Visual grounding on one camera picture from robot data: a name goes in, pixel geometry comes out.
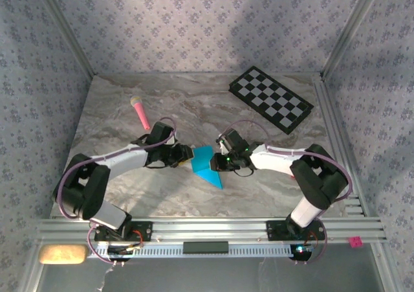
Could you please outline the black box on duct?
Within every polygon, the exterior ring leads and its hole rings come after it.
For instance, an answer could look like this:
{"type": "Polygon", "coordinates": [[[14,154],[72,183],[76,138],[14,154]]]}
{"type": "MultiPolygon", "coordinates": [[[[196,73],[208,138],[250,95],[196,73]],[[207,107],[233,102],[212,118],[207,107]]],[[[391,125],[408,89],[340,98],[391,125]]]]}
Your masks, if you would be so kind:
{"type": "Polygon", "coordinates": [[[227,241],[187,241],[183,243],[183,254],[227,254],[227,241]]]}

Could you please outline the long aluminium base rail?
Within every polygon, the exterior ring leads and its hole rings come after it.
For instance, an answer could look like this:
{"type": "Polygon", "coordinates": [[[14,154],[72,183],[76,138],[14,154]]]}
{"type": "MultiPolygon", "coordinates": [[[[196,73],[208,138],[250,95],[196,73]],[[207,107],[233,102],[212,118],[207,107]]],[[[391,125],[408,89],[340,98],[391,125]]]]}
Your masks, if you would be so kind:
{"type": "MultiPolygon", "coordinates": [[[[152,221],[150,243],[182,243],[187,241],[227,241],[229,243],[268,242],[266,222],[271,218],[140,218],[152,221]]],[[[320,221],[325,239],[346,243],[353,236],[363,243],[385,242],[384,228],[379,218],[325,218],[320,221]]],[[[323,243],[324,240],[313,240],[323,243]]],[[[297,241],[278,241],[295,243],[297,241]]]]}

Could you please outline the tan sponge block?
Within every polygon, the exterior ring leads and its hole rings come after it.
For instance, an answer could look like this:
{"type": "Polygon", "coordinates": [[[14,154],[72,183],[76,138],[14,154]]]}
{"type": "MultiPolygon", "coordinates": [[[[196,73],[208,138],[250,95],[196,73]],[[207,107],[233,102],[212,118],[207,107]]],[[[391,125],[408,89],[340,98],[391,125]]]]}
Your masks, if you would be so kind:
{"type": "Polygon", "coordinates": [[[86,260],[88,253],[86,245],[48,244],[39,250],[38,260],[44,265],[78,265],[86,260]]]}

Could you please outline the aluminium side rail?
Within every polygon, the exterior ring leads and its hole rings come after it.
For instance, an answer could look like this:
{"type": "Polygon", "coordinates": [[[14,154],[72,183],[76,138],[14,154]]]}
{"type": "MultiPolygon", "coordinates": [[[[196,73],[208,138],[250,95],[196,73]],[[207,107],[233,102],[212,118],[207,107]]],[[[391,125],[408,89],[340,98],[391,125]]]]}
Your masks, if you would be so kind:
{"type": "Polygon", "coordinates": [[[342,127],[340,112],[335,106],[329,88],[316,75],[312,79],[321,113],[327,128],[332,156],[348,171],[353,182],[353,193],[343,202],[348,216],[372,216],[356,172],[355,159],[349,148],[346,129],[342,127]]]}

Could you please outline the black round controller board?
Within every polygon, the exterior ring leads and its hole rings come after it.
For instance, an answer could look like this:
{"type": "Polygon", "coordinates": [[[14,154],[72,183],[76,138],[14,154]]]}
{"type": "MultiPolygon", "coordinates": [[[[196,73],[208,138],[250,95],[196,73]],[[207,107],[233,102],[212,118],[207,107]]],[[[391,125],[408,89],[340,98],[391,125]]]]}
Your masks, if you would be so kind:
{"type": "Polygon", "coordinates": [[[111,262],[127,262],[131,259],[133,254],[133,247],[121,247],[109,245],[107,248],[107,255],[111,262]]]}
{"type": "Polygon", "coordinates": [[[294,262],[308,262],[309,259],[312,256],[312,252],[314,250],[314,247],[309,244],[297,244],[297,245],[291,245],[290,250],[292,253],[292,256],[290,259],[294,262]]]}

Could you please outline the black white chessboard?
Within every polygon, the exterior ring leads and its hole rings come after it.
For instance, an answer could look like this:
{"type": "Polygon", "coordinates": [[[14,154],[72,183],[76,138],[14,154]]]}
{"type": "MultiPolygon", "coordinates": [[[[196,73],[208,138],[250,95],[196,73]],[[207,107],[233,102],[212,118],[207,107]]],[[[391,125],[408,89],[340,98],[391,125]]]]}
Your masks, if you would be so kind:
{"type": "Polygon", "coordinates": [[[229,92],[287,135],[314,108],[310,102],[255,66],[231,82],[229,92]]]}

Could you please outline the pink toy microphone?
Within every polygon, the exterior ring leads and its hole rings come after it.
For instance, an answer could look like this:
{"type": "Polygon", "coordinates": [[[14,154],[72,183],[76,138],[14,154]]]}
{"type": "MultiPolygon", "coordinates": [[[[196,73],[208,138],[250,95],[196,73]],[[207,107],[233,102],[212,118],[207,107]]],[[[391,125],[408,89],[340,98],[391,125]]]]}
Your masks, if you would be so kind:
{"type": "Polygon", "coordinates": [[[130,103],[134,107],[134,109],[135,109],[135,111],[136,111],[136,113],[137,113],[144,129],[149,130],[150,125],[149,125],[146,113],[144,111],[142,99],[139,96],[133,96],[130,99],[130,103]]]}

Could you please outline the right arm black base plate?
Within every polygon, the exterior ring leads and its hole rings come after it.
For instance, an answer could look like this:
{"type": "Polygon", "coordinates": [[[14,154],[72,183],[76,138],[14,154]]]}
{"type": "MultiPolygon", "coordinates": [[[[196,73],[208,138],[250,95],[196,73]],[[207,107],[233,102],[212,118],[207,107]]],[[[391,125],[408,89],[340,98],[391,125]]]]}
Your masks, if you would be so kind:
{"type": "Polygon", "coordinates": [[[266,222],[266,232],[269,241],[305,241],[324,240],[325,233],[319,221],[312,221],[308,227],[300,227],[292,221],[269,220],[266,222]]]}

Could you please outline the aluminium frame post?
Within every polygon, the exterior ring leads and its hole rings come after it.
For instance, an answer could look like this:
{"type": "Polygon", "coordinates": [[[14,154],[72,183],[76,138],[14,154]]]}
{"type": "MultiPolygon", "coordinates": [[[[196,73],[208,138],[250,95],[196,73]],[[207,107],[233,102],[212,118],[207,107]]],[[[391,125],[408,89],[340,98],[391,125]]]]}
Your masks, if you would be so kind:
{"type": "Polygon", "coordinates": [[[17,292],[37,292],[43,265],[39,262],[40,244],[35,244],[29,251],[24,272],[17,292]]]}
{"type": "Polygon", "coordinates": [[[53,22],[57,26],[59,32],[63,36],[69,50],[72,52],[73,56],[75,57],[80,69],[84,73],[84,75],[89,79],[92,80],[95,73],[91,64],[88,61],[86,54],[84,53],[83,49],[81,48],[76,36],[69,25],[69,22],[66,20],[61,8],[59,7],[57,0],[42,0],[45,8],[48,10],[53,22]]]}
{"type": "Polygon", "coordinates": [[[353,11],[351,12],[348,20],[345,23],[343,30],[341,31],[333,50],[328,57],[323,69],[321,70],[321,79],[323,81],[328,80],[337,65],[340,63],[347,48],[350,46],[352,39],[354,38],[359,26],[367,15],[369,9],[375,0],[357,0],[353,11]]]}
{"type": "Polygon", "coordinates": [[[398,271],[392,259],[389,245],[386,243],[372,243],[371,250],[384,291],[399,292],[398,271]]]}

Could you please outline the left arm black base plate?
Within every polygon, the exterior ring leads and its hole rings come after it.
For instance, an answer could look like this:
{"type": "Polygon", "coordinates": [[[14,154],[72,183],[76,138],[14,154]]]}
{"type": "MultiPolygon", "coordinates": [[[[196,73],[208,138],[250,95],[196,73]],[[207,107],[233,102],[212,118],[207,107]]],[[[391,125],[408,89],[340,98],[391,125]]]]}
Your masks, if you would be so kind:
{"type": "Polygon", "coordinates": [[[95,232],[94,240],[146,242],[151,240],[152,229],[152,221],[130,221],[123,224],[119,229],[99,226],[95,232]]]}

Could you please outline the blue paper sheet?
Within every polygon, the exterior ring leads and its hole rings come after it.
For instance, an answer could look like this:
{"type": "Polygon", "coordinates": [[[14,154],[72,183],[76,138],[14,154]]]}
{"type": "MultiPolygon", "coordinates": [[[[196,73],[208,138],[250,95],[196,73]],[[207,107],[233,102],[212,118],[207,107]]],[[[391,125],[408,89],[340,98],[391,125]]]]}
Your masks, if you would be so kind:
{"type": "Polygon", "coordinates": [[[191,168],[194,174],[211,185],[223,189],[223,184],[218,172],[210,168],[210,160],[214,152],[212,146],[201,146],[193,149],[193,158],[191,159],[191,168]]]}

